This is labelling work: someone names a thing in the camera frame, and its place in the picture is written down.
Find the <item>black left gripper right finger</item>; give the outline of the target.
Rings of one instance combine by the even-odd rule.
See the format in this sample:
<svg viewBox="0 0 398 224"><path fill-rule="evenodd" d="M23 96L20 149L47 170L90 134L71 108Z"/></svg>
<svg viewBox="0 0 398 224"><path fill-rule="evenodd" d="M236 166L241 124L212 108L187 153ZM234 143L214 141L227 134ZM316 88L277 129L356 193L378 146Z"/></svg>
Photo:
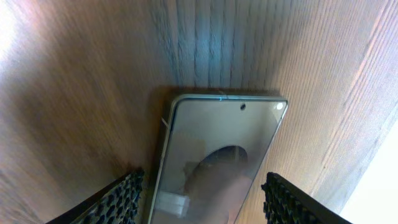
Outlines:
<svg viewBox="0 0 398 224"><path fill-rule="evenodd" d="M267 173L261 189L265 193L263 211L268 223L349 224L277 173Z"/></svg>

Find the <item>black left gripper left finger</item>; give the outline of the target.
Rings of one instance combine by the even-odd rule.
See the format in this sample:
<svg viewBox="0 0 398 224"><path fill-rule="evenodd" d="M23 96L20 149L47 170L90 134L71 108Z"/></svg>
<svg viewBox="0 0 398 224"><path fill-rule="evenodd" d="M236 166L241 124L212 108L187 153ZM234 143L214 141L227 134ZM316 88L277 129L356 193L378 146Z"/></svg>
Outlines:
<svg viewBox="0 0 398 224"><path fill-rule="evenodd" d="M143 178L143 169L135 169L50 223L133 224L139 210Z"/></svg>

